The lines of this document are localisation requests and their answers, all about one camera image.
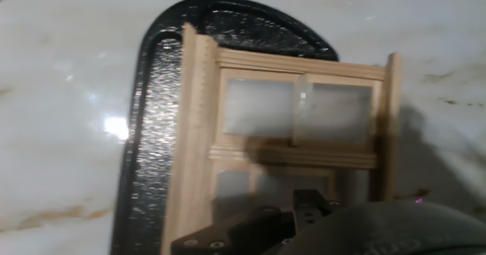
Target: black tray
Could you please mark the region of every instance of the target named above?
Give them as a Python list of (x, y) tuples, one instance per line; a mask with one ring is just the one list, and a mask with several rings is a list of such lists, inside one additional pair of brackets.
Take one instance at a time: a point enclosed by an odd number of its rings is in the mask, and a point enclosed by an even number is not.
[(227, 48), (338, 61), (336, 52), (314, 31), (266, 5), (247, 0), (184, 0), (164, 11), (140, 48), (112, 255), (160, 253), (175, 146), (184, 22)]

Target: marble countertop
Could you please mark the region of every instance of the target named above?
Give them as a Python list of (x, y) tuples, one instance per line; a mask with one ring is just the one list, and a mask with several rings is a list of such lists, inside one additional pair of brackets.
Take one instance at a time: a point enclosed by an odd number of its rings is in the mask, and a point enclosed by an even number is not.
[[(0, 254), (107, 254), (137, 53), (181, 0), (0, 3)], [(397, 199), (486, 221), (485, 0), (252, 0), (404, 58)]]

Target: wooden frame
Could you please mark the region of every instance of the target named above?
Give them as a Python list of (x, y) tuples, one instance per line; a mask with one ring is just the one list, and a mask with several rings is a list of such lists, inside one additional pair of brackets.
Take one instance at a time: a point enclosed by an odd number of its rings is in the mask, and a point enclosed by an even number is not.
[[(212, 222), (212, 200), (221, 170), (256, 177), (319, 176), (329, 179), (328, 198), (336, 198), (332, 168), (371, 171), (370, 196), (393, 197), (396, 124), (399, 113), (401, 58), (392, 54), (386, 67), (352, 65), (219, 48), (210, 36), (185, 25), (178, 136), (169, 188), (163, 254), (169, 244)], [(230, 77), (297, 83), (371, 87), (369, 137), (366, 146), (307, 142), (296, 145), (266, 137), (225, 137), (222, 132), (226, 85)]]

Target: screw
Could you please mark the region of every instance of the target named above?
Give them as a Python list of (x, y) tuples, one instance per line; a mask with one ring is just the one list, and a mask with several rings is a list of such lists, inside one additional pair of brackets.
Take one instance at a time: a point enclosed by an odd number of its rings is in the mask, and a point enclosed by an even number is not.
[(212, 247), (212, 248), (221, 248), (221, 247), (224, 247), (224, 246), (225, 246), (225, 243), (223, 243), (221, 241), (215, 241), (215, 242), (210, 244), (210, 247)]
[(197, 244), (197, 240), (187, 240), (184, 242), (184, 245), (188, 247), (195, 246), (196, 244)]

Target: miniature wooden window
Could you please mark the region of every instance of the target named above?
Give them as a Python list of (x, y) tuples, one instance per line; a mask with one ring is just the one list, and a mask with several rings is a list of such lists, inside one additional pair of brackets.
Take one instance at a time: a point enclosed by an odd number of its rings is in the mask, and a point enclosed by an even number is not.
[[(367, 169), (370, 197), (392, 199), (398, 54), (376, 67), (224, 49), (190, 24), (183, 40), (163, 255), (176, 238), (211, 224), (221, 171), (248, 173), (248, 195), (261, 175), (326, 178), (332, 199), (332, 168)], [(345, 119), (326, 116), (337, 112)]]

